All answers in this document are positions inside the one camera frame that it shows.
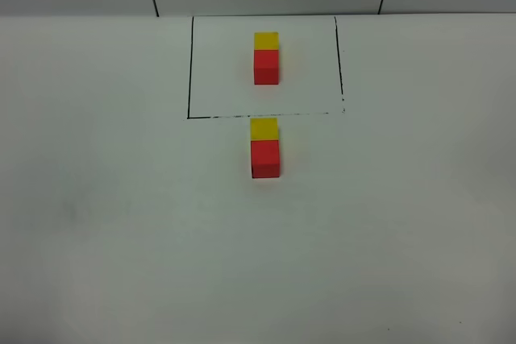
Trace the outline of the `red template cube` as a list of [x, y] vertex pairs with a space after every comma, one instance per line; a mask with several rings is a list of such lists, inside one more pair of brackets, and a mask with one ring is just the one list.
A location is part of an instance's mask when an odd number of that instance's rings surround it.
[[280, 56], [278, 50], [255, 50], [253, 60], [255, 85], [278, 85]]

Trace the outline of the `yellow template cube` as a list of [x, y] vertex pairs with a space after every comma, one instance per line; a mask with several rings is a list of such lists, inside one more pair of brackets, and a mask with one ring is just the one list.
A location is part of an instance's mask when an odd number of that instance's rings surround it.
[[279, 49], [279, 33], [276, 31], [259, 31], [254, 34], [254, 49], [257, 51]]

